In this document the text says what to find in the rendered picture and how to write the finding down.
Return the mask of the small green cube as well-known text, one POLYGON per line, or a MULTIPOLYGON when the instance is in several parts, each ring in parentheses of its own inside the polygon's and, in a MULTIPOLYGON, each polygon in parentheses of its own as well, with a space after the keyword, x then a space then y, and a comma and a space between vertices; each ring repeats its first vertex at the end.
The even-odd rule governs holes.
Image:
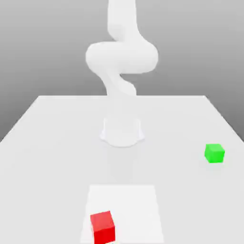
POLYGON ((225 150, 218 143, 208 143, 205 146, 204 156, 208 163, 223 163, 225 150))

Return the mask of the small red cube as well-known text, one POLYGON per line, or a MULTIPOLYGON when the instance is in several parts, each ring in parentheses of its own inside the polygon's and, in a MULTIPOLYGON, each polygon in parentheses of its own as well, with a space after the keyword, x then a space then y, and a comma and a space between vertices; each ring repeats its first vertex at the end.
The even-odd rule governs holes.
POLYGON ((94 244, 115 241, 115 224, 110 211, 90 215, 94 244))

